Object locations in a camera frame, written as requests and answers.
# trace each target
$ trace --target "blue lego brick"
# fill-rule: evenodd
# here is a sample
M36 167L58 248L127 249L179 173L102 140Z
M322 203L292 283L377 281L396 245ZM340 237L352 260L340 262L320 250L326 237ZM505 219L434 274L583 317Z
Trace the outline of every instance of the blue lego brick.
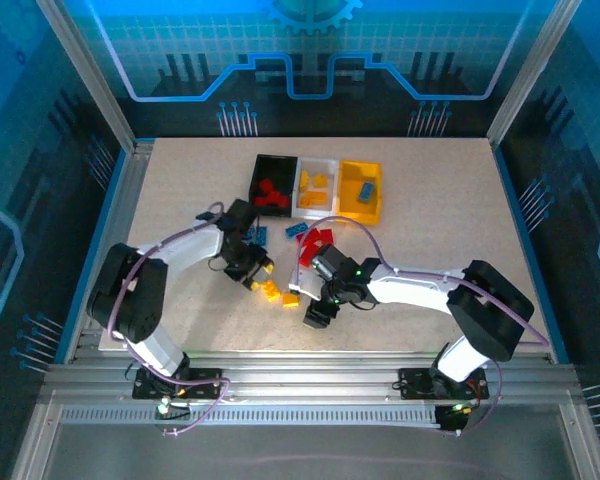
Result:
M305 222L302 222L297 225L294 225L293 227L285 228L284 233L287 235L287 238L289 240L293 240L294 238L296 238L296 235L302 232L306 232L307 230L309 230L309 225L307 225Z
M371 200L371 194L373 193L373 183L364 182L362 188L360 189L360 194L358 195L358 201L367 203Z
M267 227L259 227L256 233L255 244L262 248L267 246Z
M251 228L249 228L247 233L245 233L242 236L242 240L244 241L244 243L253 243L253 237L254 237L255 233L256 233L256 227L251 226Z

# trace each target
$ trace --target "yellow lego brick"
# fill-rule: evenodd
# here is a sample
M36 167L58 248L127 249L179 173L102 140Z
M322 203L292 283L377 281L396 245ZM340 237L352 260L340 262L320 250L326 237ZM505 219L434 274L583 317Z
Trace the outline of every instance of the yellow lego brick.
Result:
M327 203L327 192L309 191L305 193L305 196L309 196L311 205L324 205Z
M293 293L283 293L282 294L282 306L284 308L292 308L300 305L300 298Z
M328 184L327 177L321 173L313 177L313 186L316 188L325 188Z
M311 207L311 196L308 194L302 195L300 197L300 200L298 200L298 207L310 208Z
M278 290L278 287L276 287L276 284L271 279L262 284L262 291L270 302L274 302L280 298L280 290Z
M309 188L309 172L302 170L300 172L300 185L298 186L298 189L301 192L304 192L307 188Z

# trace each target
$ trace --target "blue wall graphic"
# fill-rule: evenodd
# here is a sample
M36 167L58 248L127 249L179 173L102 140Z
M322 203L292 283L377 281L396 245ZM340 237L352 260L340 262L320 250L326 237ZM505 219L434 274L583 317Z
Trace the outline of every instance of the blue wall graphic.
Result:
M420 101L466 102L444 135L483 135L553 5L115 3L69 8L141 136L217 135L205 119L227 95L262 100L261 135L406 135ZM339 112L359 114L345 122Z

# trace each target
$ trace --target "yellow bin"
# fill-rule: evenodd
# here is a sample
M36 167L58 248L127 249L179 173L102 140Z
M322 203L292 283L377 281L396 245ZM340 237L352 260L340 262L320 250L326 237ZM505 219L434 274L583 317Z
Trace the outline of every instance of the yellow bin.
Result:
M336 215L342 215L367 225L376 225L382 208L382 167L379 163L341 160ZM368 202L358 200L364 182L373 183Z

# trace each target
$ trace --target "cable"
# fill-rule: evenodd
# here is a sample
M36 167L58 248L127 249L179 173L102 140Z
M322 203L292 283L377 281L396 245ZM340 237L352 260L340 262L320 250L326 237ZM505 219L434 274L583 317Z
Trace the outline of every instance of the cable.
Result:
M513 319L522 328L531 332L539 340L539 342L534 343L535 345L542 345L544 347L549 346L549 341L538 330L536 330L534 327L532 327L524 318L522 318L520 315L518 315L509 306L505 305L497 297L495 297L491 293L487 292L485 289L479 287L478 285L475 285L475 284L469 282L468 280L465 280L464 278L455 277L453 275L445 275L442 273L435 273L435 272L417 272L417 271L412 271L412 270L400 270L398 268L391 266L389 264L389 262L387 262L387 260L384 258L384 255L382 254L382 251L380 250L380 245L378 245L378 242L376 241L376 239L372 235L372 233L369 231L369 229L367 227L365 227L364 225L362 225L361 223L356 222L355 220L353 220L349 217L334 215L334 216L330 216L330 217L321 218L320 220L317 220L316 222L314 222L309 227L309 229L304 232L302 239L300 240L300 243L298 244L298 250L297 250L297 255L296 255L296 269L295 269L295 273L294 273L294 281L295 281L296 285L299 285L300 256L302 254L302 244L303 244L305 238L307 237L309 232L311 232L311 230L316 228L321 223L324 223L327 221L334 221L334 220L342 220L342 221L345 221L345 222L348 222L348 223L351 223L353 225L360 227L362 229L362 231L367 235L369 240L371 240L371 243L373 244L373 248L376 250L376 254L378 255L378 259L380 260L380 262L389 270L393 270L393 272L395 273L395 275L397 277L408 278L411 280L421 280L421 281L442 281L445 283L451 282L456 285L462 285L463 287L466 287L469 290L484 297L486 300L488 300L493 305L495 305L497 308L499 308L502 312L506 313L509 317L511 317L511 319Z
M140 258L138 258L136 263L134 263L133 267L131 267L131 270L129 270L129 273L127 274L127 276L124 278L124 281L122 282L122 286L120 287L118 296L116 297L116 300L111 309L111 314L109 315L109 321L107 322L107 334L111 340L113 340L115 342L124 342L123 340L114 337L113 329L114 329L114 326L116 323L116 319L118 317L118 312L120 310L120 306L122 305L122 300L124 299L124 296L127 293L129 285L135 278L136 273L138 272L138 270L140 270L140 267L144 264L144 262L147 261L147 259L149 257L151 257L152 255L155 255L156 253L158 253L160 250L162 250L165 246L169 245L170 243L175 242L176 240L179 240L180 238L183 238L191 233L202 230L203 228L207 228L210 225L213 225L215 222L217 222L218 219L224 214L224 205L222 204L222 202L212 203L209 206L209 208L207 209L207 211L211 211L212 209L214 209L216 207L219 208L219 212L216 213L211 220L203 222L194 227L187 228L180 232L174 233L173 235L170 235L169 237L165 238L162 242L157 243L156 245L151 247L149 250L147 250ZM211 406L200 417L198 417L198 419L195 422L193 422L192 424L190 424L184 428L181 428L181 429L174 428L173 431L171 431L171 432L165 431L165 432L163 432L163 435L165 435L165 436L169 435L169 436L177 437L181 433L185 433L185 432L191 430L192 428L196 427L198 424L200 424L200 422L202 422L205 418L207 418L209 415L211 415L211 412L213 411L213 409L222 401L225 394L229 390L229 387L231 386L231 380L229 380L226 377L209 379L209 380L178 380L176 378L171 378L166 375L163 375L162 373L157 371L155 368L153 368L151 365L149 365L145 360L143 360L142 357L138 354L138 352L136 352L133 349L130 342L127 341L124 343L125 343L127 351L129 352L129 354L131 355L131 357L134 360L139 362L140 365L142 365L144 368L146 368L149 372L154 374L156 377L160 378L161 380L164 380L167 383L171 383L174 385L193 386L193 387L197 387L200 385L215 384L215 383L220 383L220 384L225 385L225 388L220 392L220 395L218 395L218 398L211 404Z
M353 308L356 308L363 312L370 312L371 310L376 308L377 303L372 303L370 308L362 308L360 305L358 305L357 303L353 303L353 302L349 302L349 305L351 305Z
M480 420L478 420L476 423L474 423L469 428L465 428L462 431L462 433L460 434L461 437L465 436L468 433L475 431L476 429L480 428L482 425L487 423L487 420L489 420L489 418L491 418L491 415L493 415L493 412L496 409L498 402L500 401L500 394L502 393L502 383L503 383L502 368L500 368L500 364L498 362L496 362L495 360L491 360L491 361L496 366L496 370L498 371L498 390L496 392L495 397L493 398L493 403L489 407L489 410L487 410L487 413L484 414L484 417L482 417Z

